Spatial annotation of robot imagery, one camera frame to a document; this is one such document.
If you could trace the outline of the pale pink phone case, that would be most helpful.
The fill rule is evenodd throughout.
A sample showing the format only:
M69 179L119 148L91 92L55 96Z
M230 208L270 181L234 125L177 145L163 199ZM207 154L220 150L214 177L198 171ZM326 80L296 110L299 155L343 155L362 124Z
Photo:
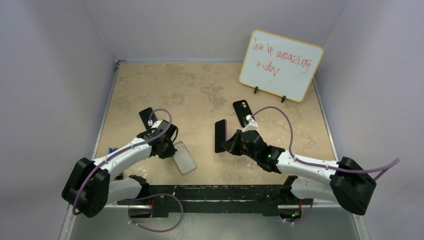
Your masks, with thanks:
M175 154L172 156L181 174L185 175L193 171L197 167L197 163L190 154L188 148L183 141L178 141L173 144L176 149Z

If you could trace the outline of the black smartphone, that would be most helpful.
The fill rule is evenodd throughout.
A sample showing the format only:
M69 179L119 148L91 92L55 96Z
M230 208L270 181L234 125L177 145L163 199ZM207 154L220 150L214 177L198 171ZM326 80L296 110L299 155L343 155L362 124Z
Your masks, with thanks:
M214 152L222 153L226 150L222 147L222 143L227 141L227 120L222 119L214 124Z

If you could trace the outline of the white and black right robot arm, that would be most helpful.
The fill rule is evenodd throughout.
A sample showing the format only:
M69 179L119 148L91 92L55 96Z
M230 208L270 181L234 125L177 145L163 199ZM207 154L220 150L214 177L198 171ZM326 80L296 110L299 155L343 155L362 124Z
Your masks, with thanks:
M377 185L351 158L328 161L291 155L284 148L268 145L256 130L237 130L221 146L232 155L249 157L267 172L294 175L280 191L288 204L298 199L325 200L363 216Z

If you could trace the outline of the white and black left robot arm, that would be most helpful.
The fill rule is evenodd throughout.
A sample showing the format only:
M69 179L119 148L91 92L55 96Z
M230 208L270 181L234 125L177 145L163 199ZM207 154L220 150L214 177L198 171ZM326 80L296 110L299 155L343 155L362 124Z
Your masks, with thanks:
M176 153L172 136L178 128L166 120L157 120L149 130L139 133L116 151L94 160L83 157L73 167L61 197L72 205L74 214L96 216L112 202L131 199L146 203L149 191L139 177L115 178L134 164L151 157L166 159Z

